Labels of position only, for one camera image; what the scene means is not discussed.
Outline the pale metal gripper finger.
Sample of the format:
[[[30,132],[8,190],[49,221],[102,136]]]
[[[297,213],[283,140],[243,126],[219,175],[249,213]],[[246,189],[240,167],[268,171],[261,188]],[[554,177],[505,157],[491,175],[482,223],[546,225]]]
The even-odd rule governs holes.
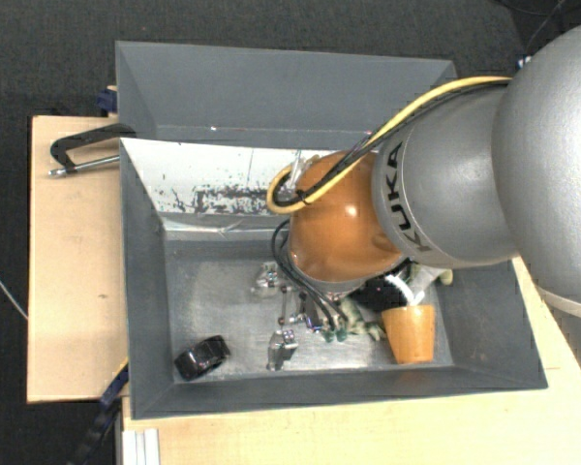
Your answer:
[[[291,359],[299,343],[292,329],[276,330],[269,341],[267,348],[267,365],[269,371],[279,371],[284,362]]]
[[[276,262],[264,262],[260,265],[251,287],[251,293],[258,297],[271,297],[279,288],[278,265]]]

